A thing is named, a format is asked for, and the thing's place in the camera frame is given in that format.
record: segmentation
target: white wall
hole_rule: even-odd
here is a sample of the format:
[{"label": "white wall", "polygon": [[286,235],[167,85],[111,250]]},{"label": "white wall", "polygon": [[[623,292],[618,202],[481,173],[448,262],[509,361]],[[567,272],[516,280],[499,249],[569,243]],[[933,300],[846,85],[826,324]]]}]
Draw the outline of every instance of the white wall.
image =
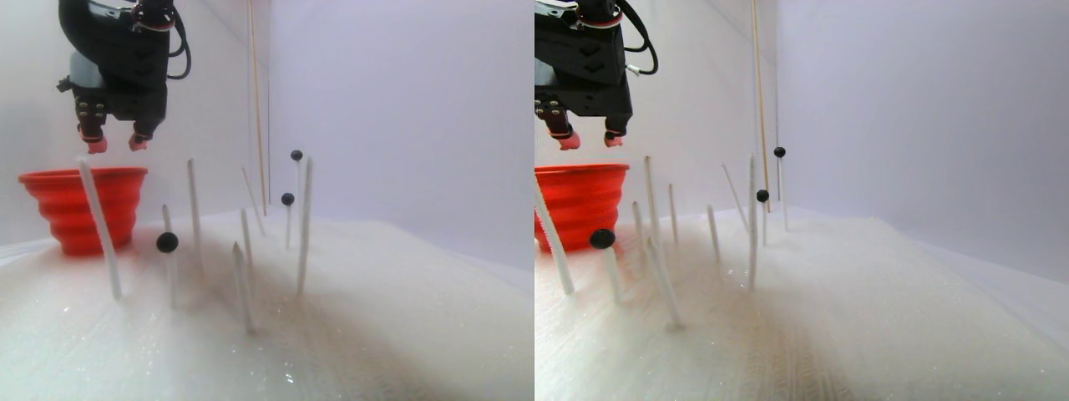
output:
[{"label": "white wall", "polygon": [[[649,30],[661,70],[652,76],[629,75],[635,117],[623,138],[624,145],[605,148],[604,119],[571,115],[583,146],[561,152],[557,141],[546,134],[545,124],[533,117],[531,107],[538,164],[603,159],[631,163],[620,204],[621,219],[631,218],[631,202],[636,200],[644,216],[647,214],[642,181],[646,155],[653,160],[657,212],[662,216],[669,213],[669,182],[675,186],[677,211],[681,215],[704,213],[709,203],[717,210],[734,209],[721,163],[728,164],[740,197],[745,197],[746,160],[759,148],[750,1],[632,0],[631,3]],[[776,2],[758,3],[765,139],[771,150],[776,143]],[[641,43],[630,24],[625,24],[624,32],[628,46]],[[628,61],[642,67],[651,65],[648,53],[629,52]],[[760,171],[761,155],[757,157]],[[775,166],[770,154],[769,180],[773,188],[777,185]]]},{"label": "white wall", "polygon": [[785,0],[779,34],[796,204],[1069,282],[1069,3]]},{"label": "white wall", "polygon": [[530,268],[533,139],[517,123],[531,112],[531,10],[277,0],[273,195],[294,191],[300,149],[315,160],[314,215]]},{"label": "white wall", "polygon": [[[248,196],[239,184],[251,133],[247,9],[245,2],[242,6],[219,5],[207,0],[177,4],[187,27],[193,67],[185,80],[169,82],[167,121],[149,150],[131,153],[126,146],[130,122],[109,119],[105,125],[109,150],[91,159],[94,166],[149,168],[138,210],[142,221],[158,220],[164,203],[173,214],[187,213],[185,160],[190,155],[197,158],[202,213],[247,203]],[[0,15],[0,204],[4,205],[0,209],[0,244],[9,244],[49,236],[47,222],[17,175],[75,168],[75,157],[87,148],[78,138],[71,93],[59,93],[55,88],[69,73],[74,50],[60,29],[58,3],[0,0],[0,9],[5,10]],[[176,48],[177,35],[172,37]],[[183,65],[184,58],[172,59],[171,70],[179,72]]]}]

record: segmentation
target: white rod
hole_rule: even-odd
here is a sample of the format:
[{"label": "white rod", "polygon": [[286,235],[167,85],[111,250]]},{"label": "white rod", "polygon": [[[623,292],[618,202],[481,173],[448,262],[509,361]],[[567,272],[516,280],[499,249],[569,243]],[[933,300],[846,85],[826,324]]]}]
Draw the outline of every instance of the white rod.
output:
[{"label": "white rod", "polygon": [[757,278],[757,169],[754,154],[749,155],[749,291]]},{"label": "white rod", "polygon": [[166,204],[164,205],[164,231],[174,232],[171,231],[171,211],[167,209]]},{"label": "white rod", "polygon": [[769,246],[769,210],[761,203],[761,246]]},{"label": "white rod", "polygon": [[538,178],[534,178],[534,213],[538,214],[539,221],[542,222],[542,231],[549,242],[549,253],[557,264],[557,274],[560,275],[560,284],[564,288],[564,295],[572,295],[575,292],[575,284],[572,283],[572,275],[568,273],[568,258],[564,255],[564,244],[560,243],[560,234],[557,233],[557,225],[549,218],[549,209],[545,205],[545,198],[542,198],[542,188],[538,185]]},{"label": "white rod", "polygon": [[642,236],[642,214],[638,210],[638,201],[631,202],[631,211],[635,215],[635,235],[638,235],[638,266],[646,271],[648,267],[646,264],[646,246],[642,244],[646,242],[646,237]]},{"label": "white rod", "polygon": [[676,191],[671,184],[668,184],[668,209],[671,211],[671,241],[676,253],[679,253],[679,222],[676,219]]},{"label": "white rod", "polygon": [[249,173],[245,171],[244,167],[242,167],[242,175],[245,178],[245,189],[249,190],[249,200],[252,201],[252,215],[257,216],[257,226],[260,226],[260,235],[267,236],[267,230],[264,230],[264,220],[257,211],[260,209],[257,205],[257,197],[252,195],[252,185],[249,185]]},{"label": "white rod", "polygon": [[285,206],[285,250],[290,250],[290,226],[293,221],[293,207],[291,206]]},{"label": "white rod", "polygon": [[653,238],[649,238],[646,242],[646,255],[650,258],[650,264],[655,267],[653,271],[656,274],[657,287],[661,289],[661,295],[664,296],[665,303],[668,304],[668,312],[671,314],[672,324],[677,328],[682,327],[683,318],[679,313],[679,302],[676,299],[676,291],[672,290],[671,281],[668,279],[668,272],[664,264],[661,248],[653,244]]},{"label": "white rod", "polygon": [[655,243],[661,244],[661,219],[657,218],[657,206],[653,201],[653,168],[650,167],[650,156],[646,156],[646,197],[650,202],[650,237],[653,238]]},{"label": "white rod", "polygon": [[201,258],[200,248],[200,207],[197,205],[197,178],[193,174],[193,158],[186,161],[186,170],[189,174],[189,210],[193,219],[193,260],[197,269],[204,273],[204,260]]},{"label": "white rod", "polygon": [[623,290],[620,288],[620,269],[616,261],[616,250],[608,247],[602,250],[602,264],[608,271],[608,278],[613,282],[613,299],[617,305],[623,304]]},{"label": "white rod", "polygon": [[706,206],[709,213],[709,232],[713,236],[713,255],[716,257],[716,264],[721,263],[721,240],[716,234],[716,216],[713,214],[713,205]]},{"label": "white rod", "polygon": [[739,218],[742,219],[742,228],[748,233],[749,223],[746,222],[746,215],[743,214],[744,212],[742,211],[742,202],[739,201],[739,192],[734,190],[734,184],[731,182],[731,174],[728,173],[728,165],[722,163],[721,167],[724,168],[724,176],[728,179],[728,187],[731,188],[731,196],[734,197],[735,207],[739,209]]},{"label": "white rod", "polygon": [[[252,214],[259,216],[257,210],[252,210]],[[245,269],[248,272],[246,275],[247,281],[251,281],[252,278],[252,238],[249,235],[249,217],[248,213],[245,213],[245,207],[242,207],[242,235],[245,238]]]},{"label": "white rod", "polygon": [[779,160],[779,176],[776,181],[779,182],[779,202],[783,203],[779,207],[784,210],[784,231],[787,231],[787,196],[784,195],[784,158],[776,157]]},{"label": "white rod", "polygon": [[308,273],[308,241],[312,220],[312,158],[305,164],[304,200],[300,201],[300,262],[297,265],[297,295],[305,293],[305,274]]},{"label": "white rod", "polygon": [[81,174],[81,185],[86,188],[89,211],[92,212],[93,222],[96,225],[96,234],[100,236],[100,248],[104,248],[104,260],[108,263],[108,275],[111,278],[111,296],[118,300],[123,297],[122,283],[119,281],[119,260],[115,258],[115,247],[111,243],[111,233],[108,231],[107,220],[104,219],[104,207],[100,206],[100,197],[96,194],[96,182],[93,180],[93,172],[84,158],[78,159],[78,172]]},{"label": "white rod", "polygon": [[237,289],[237,302],[242,307],[242,321],[245,323],[245,333],[252,334],[252,313],[249,311],[249,283],[245,279],[245,261],[242,257],[242,247],[234,243],[234,287]]},{"label": "white rod", "polygon": [[179,262],[174,252],[167,253],[167,281],[171,287],[171,309],[179,307]]}]

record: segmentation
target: black ball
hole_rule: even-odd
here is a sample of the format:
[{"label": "black ball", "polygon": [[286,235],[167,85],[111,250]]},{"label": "black ball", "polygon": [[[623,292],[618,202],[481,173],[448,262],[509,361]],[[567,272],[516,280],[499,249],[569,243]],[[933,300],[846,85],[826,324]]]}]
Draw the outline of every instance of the black ball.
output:
[{"label": "black ball", "polygon": [[616,243],[616,234],[607,229],[599,229],[590,234],[590,246],[595,249],[608,249],[614,243]]},{"label": "black ball", "polygon": [[170,253],[179,248],[179,236],[173,232],[165,232],[156,238],[156,249],[160,252]]}]

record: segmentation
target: white sand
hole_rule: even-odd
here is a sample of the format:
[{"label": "white sand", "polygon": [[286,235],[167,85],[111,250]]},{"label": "white sand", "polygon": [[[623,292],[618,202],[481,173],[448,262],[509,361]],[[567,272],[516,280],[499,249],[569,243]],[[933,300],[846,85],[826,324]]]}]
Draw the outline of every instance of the white sand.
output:
[{"label": "white sand", "polygon": [[100,259],[51,249],[0,267],[0,399],[531,398],[531,298],[386,225],[313,223],[299,299],[284,225],[254,232],[257,328],[246,336],[232,220],[204,225],[203,278],[179,230],[175,311],[158,227],[140,227],[120,252],[119,303]]},{"label": "white sand", "polygon": [[[686,327],[669,331],[650,274],[625,274],[624,307],[597,253],[572,256],[564,298],[547,258],[536,272],[538,399],[1064,399],[1069,363],[992,298],[874,219],[770,223],[757,289],[746,233],[681,221],[669,274]],[[635,241],[620,228],[623,271]]]}]

